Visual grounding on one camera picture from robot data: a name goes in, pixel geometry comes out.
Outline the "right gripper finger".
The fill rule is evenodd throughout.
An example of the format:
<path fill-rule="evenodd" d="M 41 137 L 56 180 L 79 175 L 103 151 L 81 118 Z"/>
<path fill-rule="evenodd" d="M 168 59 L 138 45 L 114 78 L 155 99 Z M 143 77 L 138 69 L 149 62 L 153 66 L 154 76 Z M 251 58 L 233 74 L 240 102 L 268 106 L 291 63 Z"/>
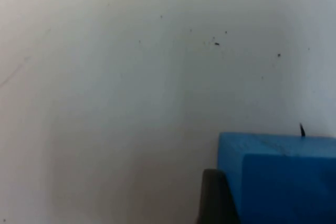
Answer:
<path fill-rule="evenodd" d="M 221 170 L 203 171 L 199 203 L 197 223 L 240 223 L 227 178 Z"/>

